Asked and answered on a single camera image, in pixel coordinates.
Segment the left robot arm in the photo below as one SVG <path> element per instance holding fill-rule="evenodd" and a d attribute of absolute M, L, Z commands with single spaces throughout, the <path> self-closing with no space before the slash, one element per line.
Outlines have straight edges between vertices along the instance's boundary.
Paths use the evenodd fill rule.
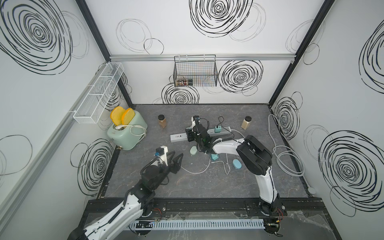
<path fill-rule="evenodd" d="M 152 210 L 155 190 L 181 169 L 184 154 L 175 155 L 165 146 L 156 149 L 154 158 L 140 171 L 141 179 L 126 191 L 122 202 L 86 228 L 74 229 L 69 240 L 113 240 L 145 211 Z"/>

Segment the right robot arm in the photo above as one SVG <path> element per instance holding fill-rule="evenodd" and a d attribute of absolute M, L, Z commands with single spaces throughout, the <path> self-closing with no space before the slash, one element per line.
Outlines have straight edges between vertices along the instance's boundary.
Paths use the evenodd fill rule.
<path fill-rule="evenodd" d="M 277 211 L 280 199 L 272 174 L 272 153 L 254 136 L 242 139 L 214 138 L 203 125 L 186 129 L 187 140 L 196 142 L 197 148 L 205 154 L 230 154 L 238 156 L 247 169 L 255 175 L 259 187 L 260 210 L 270 216 Z"/>

